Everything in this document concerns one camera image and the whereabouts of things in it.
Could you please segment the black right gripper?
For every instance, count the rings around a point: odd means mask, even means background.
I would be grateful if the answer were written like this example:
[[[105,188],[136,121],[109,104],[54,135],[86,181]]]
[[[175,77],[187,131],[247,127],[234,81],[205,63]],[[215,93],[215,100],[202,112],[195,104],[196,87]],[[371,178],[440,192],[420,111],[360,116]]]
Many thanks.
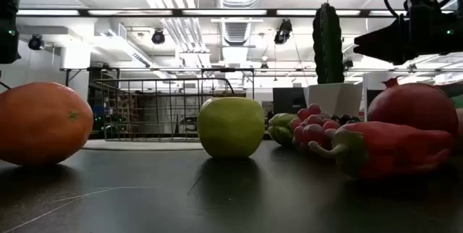
[[[401,13],[389,26],[356,37],[354,44],[357,46],[353,51],[393,65],[402,65],[423,55],[444,55],[446,51],[439,29],[443,16],[439,7],[411,7],[407,17]],[[379,46],[398,41],[398,51]]]

